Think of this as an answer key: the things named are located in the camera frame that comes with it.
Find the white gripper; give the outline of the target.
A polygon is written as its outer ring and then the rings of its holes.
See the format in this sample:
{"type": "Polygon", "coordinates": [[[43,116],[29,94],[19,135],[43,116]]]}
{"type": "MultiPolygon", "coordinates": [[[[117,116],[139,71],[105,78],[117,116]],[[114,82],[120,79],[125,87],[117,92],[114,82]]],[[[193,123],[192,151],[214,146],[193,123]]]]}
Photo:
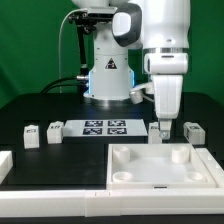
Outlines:
{"type": "MultiPolygon", "coordinates": [[[[176,119],[179,113],[183,75],[188,70],[186,53],[147,53],[144,69],[151,75],[154,88],[155,110],[158,119],[176,119]]],[[[172,120],[159,120],[162,139],[170,138],[172,120]]]]}

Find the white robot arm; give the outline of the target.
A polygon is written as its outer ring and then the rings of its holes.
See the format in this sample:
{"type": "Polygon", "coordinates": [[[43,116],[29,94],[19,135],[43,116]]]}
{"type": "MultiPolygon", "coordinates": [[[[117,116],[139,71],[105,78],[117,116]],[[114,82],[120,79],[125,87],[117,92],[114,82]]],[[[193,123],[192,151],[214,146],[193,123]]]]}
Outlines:
{"type": "Polygon", "coordinates": [[[162,139],[170,137],[188,70],[190,0],[71,0],[93,34],[84,99],[110,106],[154,96],[162,139]]]}

